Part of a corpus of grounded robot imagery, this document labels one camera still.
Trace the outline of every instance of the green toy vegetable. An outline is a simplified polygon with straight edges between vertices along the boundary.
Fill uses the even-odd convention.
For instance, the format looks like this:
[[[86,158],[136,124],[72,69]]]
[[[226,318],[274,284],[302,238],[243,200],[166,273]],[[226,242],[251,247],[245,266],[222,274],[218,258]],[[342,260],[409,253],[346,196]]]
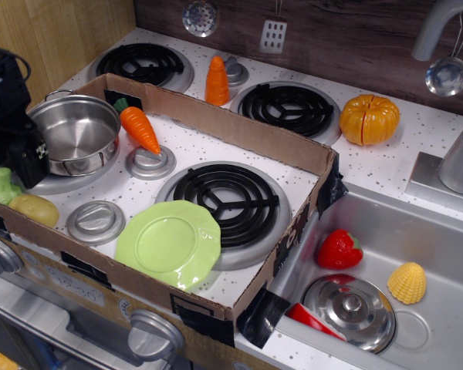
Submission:
[[[17,185],[10,182],[12,171],[6,167],[0,167],[0,204],[8,205],[12,199],[22,194]]]

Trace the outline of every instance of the stainless steel sink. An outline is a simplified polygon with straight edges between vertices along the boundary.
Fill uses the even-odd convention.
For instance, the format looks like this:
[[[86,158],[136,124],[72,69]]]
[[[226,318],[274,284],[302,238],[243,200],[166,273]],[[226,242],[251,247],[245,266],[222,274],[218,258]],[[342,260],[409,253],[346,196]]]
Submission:
[[[313,215],[302,242],[271,284],[270,291],[300,302],[317,278],[336,271],[314,262],[316,249],[333,230],[343,228],[360,241],[362,262],[344,273],[375,284],[397,316],[392,345],[375,355],[286,316],[277,330],[359,368],[463,369],[463,222],[347,184],[349,193],[319,219]],[[387,288],[390,274],[405,262],[426,271],[424,298],[405,305]]]

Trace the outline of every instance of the yellow corn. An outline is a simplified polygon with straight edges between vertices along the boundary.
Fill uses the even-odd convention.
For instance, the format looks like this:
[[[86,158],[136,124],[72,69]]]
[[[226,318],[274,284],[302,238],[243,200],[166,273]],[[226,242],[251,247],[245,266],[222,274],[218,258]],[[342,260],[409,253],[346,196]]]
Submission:
[[[424,269],[414,262],[402,264],[389,277],[387,287],[398,301],[417,303],[423,298],[427,287]]]

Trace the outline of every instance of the orange pumpkin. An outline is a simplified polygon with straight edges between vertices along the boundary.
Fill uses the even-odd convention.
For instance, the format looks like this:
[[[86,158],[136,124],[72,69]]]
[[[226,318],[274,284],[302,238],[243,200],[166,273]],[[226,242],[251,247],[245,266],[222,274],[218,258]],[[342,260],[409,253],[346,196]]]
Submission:
[[[346,103],[340,129],[351,143],[378,144],[391,138],[400,122],[400,110],[387,98],[360,95]]]

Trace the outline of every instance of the red strawberry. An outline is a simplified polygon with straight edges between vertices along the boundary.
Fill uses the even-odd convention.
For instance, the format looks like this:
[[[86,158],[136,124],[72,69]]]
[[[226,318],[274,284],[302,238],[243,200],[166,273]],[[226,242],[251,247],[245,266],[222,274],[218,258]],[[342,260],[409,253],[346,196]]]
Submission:
[[[346,230],[333,231],[323,242],[317,264],[330,270],[357,266],[363,257],[358,240]]]

